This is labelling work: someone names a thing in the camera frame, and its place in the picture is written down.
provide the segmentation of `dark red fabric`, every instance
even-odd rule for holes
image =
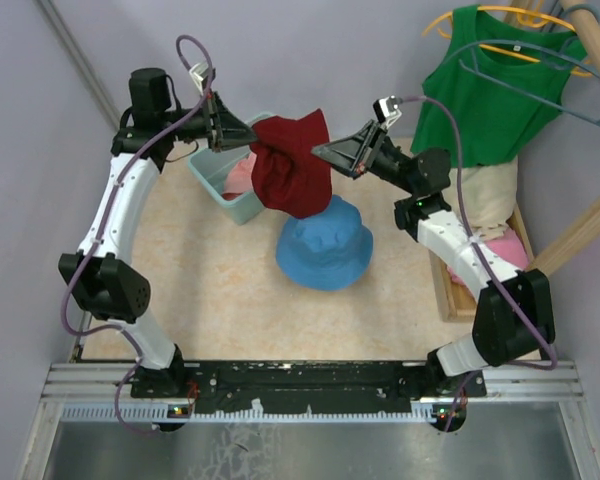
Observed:
[[[269,117],[253,125],[258,158],[251,173],[253,190],[262,204],[295,218],[324,211],[331,201],[331,167],[311,154],[329,141],[322,110],[299,120]]]

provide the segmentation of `blue hat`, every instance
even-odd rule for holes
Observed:
[[[360,212],[334,195],[322,213],[287,220],[278,239],[276,261],[297,284],[334,291],[358,280],[372,253],[373,235],[362,225]]]

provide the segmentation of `folded clothing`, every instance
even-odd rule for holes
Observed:
[[[251,173],[256,164],[256,154],[251,152],[249,156],[238,161],[227,175],[224,182],[224,191],[222,198],[225,200],[233,200],[245,192],[253,190],[251,182]]]
[[[258,142],[251,180],[262,204],[302,219],[324,211],[331,201],[331,167],[311,154],[329,141],[322,110],[292,120],[269,117],[253,125]]]
[[[507,228],[501,237],[488,240],[484,244],[493,253],[520,270],[524,270],[529,265],[529,257],[524,251],[524,245],[511,228]],[[451,275],[451,281],[464,285],[462,279],[453,272],[451,267],[447,267],[447,271]]]
[[[443,190],[445,201],[459,216],[458,169],[449,173],[451,186]],[[462,169],[462,198],[471,229],[484,241],[501,237],[516,206],[518,158],[509,163]]]

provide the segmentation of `gray floor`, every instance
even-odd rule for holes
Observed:
[[[557,406],[474,405],[457,434],[429,425],[187,425],[145,438],[115,423],[60,426],[50,479],[579,478]]]

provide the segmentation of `blue hanger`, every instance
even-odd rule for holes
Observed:
[[[575,110],[572,110],[570,108],[564,107],[562,105],[558,105],[555,102],[551,102],[549,100],[547,100],[546,98],[542,98],[538,95],[535,95],[533,93],[527,92],[526,90],[519,88],[519,87],[514,87],[513,85],[508,84],[507,82],[504,82],[502,80],[498,80],[497,78],[492,77],[491,75],[488,75],[486,73],[483,73],[480,71],[480,68],[478,66],[478,59],[476,57],[476,48],[479,48],[480,45],[510,45],[510,46],[519,46],[519,47],[524,47],[524,48],[529,48],[531,50],[536,50],[538,52],[540,52],[541,54],[543,54],[543,60],[541,60],[542,63],[547,64],[547,66],[549,66],[550,68],[554,68],[554,69],[558,69],[558,70],[564,70],[566,67],[563,65],[558,65],[553,61],[546,61],[546,56],[549,57],[555,57],[555,58],[559,58],[565,62],[569,62],[572,65],[576,65],[578,67],[580,67],[583,70],[586,70],[587,72],[591,73],[592,75],[594,75],[595,77],[597,77],[598,79],[600,79],[600,75],[598,74],[598,72],[596,71],[595,68],[593,68],[591,65],[586,65],[583,62],[581,62],[580,60],[570,57],[568,55],[565,55],[563,52],[566,48],[565,45],[562,46],[562,48],[560,49],[560,51],[556,52],[554,50],[551,50],[549,48],[545,48],[545,47],[540,47],[538,45],[534,45],[532,43],[526,43],[526,42],[520,42],[517,40],[504,40],[504,39],[488,39],[488,40],[479,40],[476,42],[471,42],[468,43],[467,45],[464,45],[462,48],[459,48],[458,50],[456,50],[455,52],[453,52],[451,55],[449,55],[449,57],[447,57],[444,62],[448,62],[450,61],[452,58],[454,58],[455,56],[457,56],[460,52],[463,52],[467,49],[471,49],[471,56],[473,58],[473,68],[467,66],[464,61],[462,59],[458,60],[458,63],[460,64],[460,66],[462,67],[462,69],[473,73],[474,75],[477,75],[480,78],[484,78],[485,80],[489,80],[490,82],[493,82],[497,85],[501,85],[505,88],[508,88],[509,90],[513,90],[516,93],[519,93],[521,95],[524,95],[526,97],[532,98],[534,100],[537,100],[540,103],[543,103],[545,105],[548,105],[550,107],[556,108],[558,110],[560,110],[561,112],[564,113],[568,113],[569,115],[573,115],[576,118],[579,118],[581,120],[584,120],[586,122],[592,123],[598,127],[600,127],[600,119],[594,119],[592,117],[589,117],[588,115],[585,115],[583,113],[580,112],[576,112]]]

